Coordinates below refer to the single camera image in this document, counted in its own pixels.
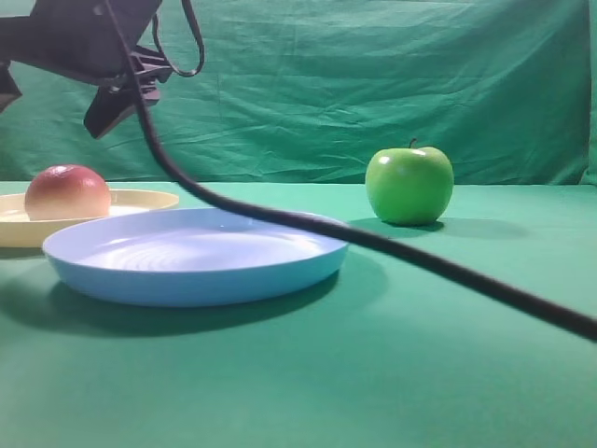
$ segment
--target yellow plate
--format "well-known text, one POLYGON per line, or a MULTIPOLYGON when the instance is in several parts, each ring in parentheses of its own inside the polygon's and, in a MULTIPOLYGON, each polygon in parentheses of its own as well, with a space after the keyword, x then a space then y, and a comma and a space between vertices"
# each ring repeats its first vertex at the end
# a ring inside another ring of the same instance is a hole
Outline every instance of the yellow plate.
MULTIPOLYGON (((176 208, 178 196, 143 189, 112 189, 110 216, 176 208)), ((0 247, 41 247, 55 231, 95 218, 30 221, 25 213, 25 194, 0 196, 0 247)))

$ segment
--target blue plate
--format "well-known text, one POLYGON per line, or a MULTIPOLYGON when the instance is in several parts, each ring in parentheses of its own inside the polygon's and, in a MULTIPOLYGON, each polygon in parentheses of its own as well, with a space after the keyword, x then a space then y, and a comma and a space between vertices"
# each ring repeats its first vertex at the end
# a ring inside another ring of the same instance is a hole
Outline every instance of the blue plate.
POLYGON ((309 287, 340 268, 347 244, 199 208, 77 224, 50 235, 43 250, 61 280, 85 295, 184 307, 257 301, 309 287))

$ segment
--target plate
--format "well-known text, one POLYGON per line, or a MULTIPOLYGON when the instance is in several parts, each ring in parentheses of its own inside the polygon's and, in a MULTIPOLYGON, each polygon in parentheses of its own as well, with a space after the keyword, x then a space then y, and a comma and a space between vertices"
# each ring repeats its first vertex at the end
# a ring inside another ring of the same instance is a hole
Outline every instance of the plate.
MULTIPOLYGON (((110 216, 175 208, 178 196, 144 189, 112 189, 110 216)), ((41 247, 55 231, 96 218, 30 221, 25 213, 25 194, 0 196, 0 247, 41 247)))
POLYGON ((258 301, 315 285, 340 269, 347 244, 195 208, 78 224, 51 235, 43 250, 62 282, 84 295, 187 307, 258 301))

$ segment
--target green tablecloth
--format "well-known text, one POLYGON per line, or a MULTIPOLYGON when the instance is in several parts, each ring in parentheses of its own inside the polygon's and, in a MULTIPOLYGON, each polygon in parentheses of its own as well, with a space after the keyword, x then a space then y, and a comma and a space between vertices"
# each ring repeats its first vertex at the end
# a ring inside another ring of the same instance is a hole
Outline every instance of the green tablecloth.
MULTIPOLYGON (((436 231, 380 224, 362 186, 213 188, 385 232, 597 315, 593 187, 458 187, 436 231)), ((4 249, 0 445, 595 448, 597 353, 360 247, 308 291, 186 311, 86 299, 43 257, 4 249)))

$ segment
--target black cable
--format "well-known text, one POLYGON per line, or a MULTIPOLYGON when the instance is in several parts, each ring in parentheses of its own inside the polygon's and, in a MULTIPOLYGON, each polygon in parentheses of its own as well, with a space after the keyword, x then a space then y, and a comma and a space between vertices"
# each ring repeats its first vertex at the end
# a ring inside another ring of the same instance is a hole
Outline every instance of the black cable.
POLYGON ((354 229, 348 225, 336 224, 324 218, 305 217, 303 215, 235 201, 199 185, 189 175, 181 171, 170 156, 164 152, 156 134, 156 129, 149 116, 148 108, 144 103, 139 81, 135 76, 134 66, 129 56, 130 51, 127 48, 122 32, 118 28, 118 22, 110 7, 109 0, 104 0, 104 4, 108 9, 114 31, 119 36, 120 49, 123 58, 126 60, 127 76, 130 78, 134 88, 135 107, 146 143, 154 159, 164 172, 188 193, 211 206, 233 214, 318 233, 354 245, 361 245, 397 259, 402 259, 410 264, 452 280, 454 283, 474 289, 495 301, 499 301, 527 315, 574 333, 581 338, 597 342, 597 319, 577 313, 559 304, 545 301, 533 294, 499 282, 484 274, 476 273, 451 261, 428 254, 417 248, 403 245, 398 241, 375 233, 354 229))
POLYGON ((194 77, 199 74, 199 72, 203 69, 205 65, 205 44, 203 43, 203 36, 201 35, 201 27, 197 22, 197 16, 195 15, 195 11, 193 10, 193 6, 190 3, 190 0, 181 0, 183 10, 185 11, 185 17, 187 18, 188 26, 190 27, 190 31, 195 38, 195 42, 197 43, 197 48, 199 49, 199 64, 197 68, 191 71, 184 71, 174 65, 166 56, 166 52, 164 51, 163 47, 161 46, 160 41, 160 18, 156 13, 153 16, 151 21, 151 34, 153 35, 153 43, 161 53, 161 57, 164 58, 166 63, 170 65, 173 71, 179 75, 180 77, 194 77))

